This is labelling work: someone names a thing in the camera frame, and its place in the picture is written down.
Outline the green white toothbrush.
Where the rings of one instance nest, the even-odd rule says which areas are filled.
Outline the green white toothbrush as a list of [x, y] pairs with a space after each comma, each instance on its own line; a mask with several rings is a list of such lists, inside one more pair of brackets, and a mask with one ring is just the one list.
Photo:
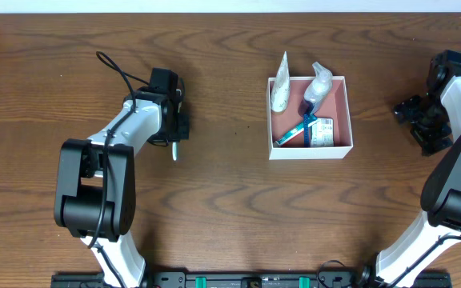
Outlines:
[[[180, 89], [176, 90], [177, 96], [182, 96], [182, 91]], [[180, 112], [182, 107], [182, 101], [178, 104], [178, 113]], [[178, 160], [178, 144], [179, 142], [172, 143], [172, 158], [175, 162]]]

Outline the Colgate toothpaste tube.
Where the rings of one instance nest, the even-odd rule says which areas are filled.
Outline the Colgate toothpaste tube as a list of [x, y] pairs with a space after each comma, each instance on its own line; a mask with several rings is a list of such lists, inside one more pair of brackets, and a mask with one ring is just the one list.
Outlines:
[[307, 115], [297, 126], [288, 130], [281, 138], [275, 140], [277, 146], [283, 146], [296, 136], [302, 134], [306, 128], [313, 126], [319, 119], [314, 115]]

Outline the white floral lotion tube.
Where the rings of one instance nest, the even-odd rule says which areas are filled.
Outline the white floral lotion tube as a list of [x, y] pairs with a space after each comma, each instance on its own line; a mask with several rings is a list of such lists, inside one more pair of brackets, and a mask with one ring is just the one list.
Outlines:
[[271, 91], [271, 110], [274, 113], [282, 113], [288, 105], [290, 97], [290, 75], [287, 52], [284, 52], [279, 69], [275, 76], [275, 82]]

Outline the green white soap packet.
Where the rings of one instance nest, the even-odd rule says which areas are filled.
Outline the green white soap packet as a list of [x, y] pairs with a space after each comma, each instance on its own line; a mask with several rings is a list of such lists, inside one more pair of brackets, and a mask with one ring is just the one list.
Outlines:
[[310, 147], [332, 147], [334, 145], [334, 123], [331, 118], [318, 118], [311, 127]]

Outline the clear bottle blue liquid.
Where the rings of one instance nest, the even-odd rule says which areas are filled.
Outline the clear bottle blue liquid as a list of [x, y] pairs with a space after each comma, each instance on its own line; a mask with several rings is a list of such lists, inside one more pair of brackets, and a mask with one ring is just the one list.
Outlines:
[[300, 103], [299, 115], [315, 114], [330, 93], [333, 82], [333, 74], [319, 62], [314, 62], [312, 67], [315, 71], [315, 78], [306, 88], [303, 100]]

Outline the blue disposable razor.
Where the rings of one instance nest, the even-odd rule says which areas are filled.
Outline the blue disposable razor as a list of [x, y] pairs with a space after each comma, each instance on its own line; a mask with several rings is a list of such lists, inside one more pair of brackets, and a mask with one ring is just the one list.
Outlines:
[[309, 124], [310, 124], [310, 115], [304, 114], [303, 115], [303, 141], [304, 141], [304, 146], [306, 148], [310, 146], [310, 140], [311, 140]]

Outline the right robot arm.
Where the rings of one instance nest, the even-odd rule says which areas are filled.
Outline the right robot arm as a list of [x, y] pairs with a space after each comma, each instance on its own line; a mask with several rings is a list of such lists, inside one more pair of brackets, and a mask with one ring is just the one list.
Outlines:
[[424, 156], [445, 155], [426, 180], [421, 211], [395, 241], [365, 267], [359, 287], [449, 287], [444, 273], [426, 274], [446, 249], [461, 243], [461, 53], [445, 50], [431, 59], [427, 94], [393, 109]]

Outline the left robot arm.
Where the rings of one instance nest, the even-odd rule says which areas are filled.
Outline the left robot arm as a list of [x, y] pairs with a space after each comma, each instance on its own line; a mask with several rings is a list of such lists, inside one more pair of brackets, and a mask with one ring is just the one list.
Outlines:
[[136, 90], [104, 128], [60, 150], [54, 220], [91, 250], [97, 274], [56, 274], [52, 287], [148, 287], [146, 259], [131, 233], [136, 154], [147, 144], [176, 147], [187, 138], [180, 89]]

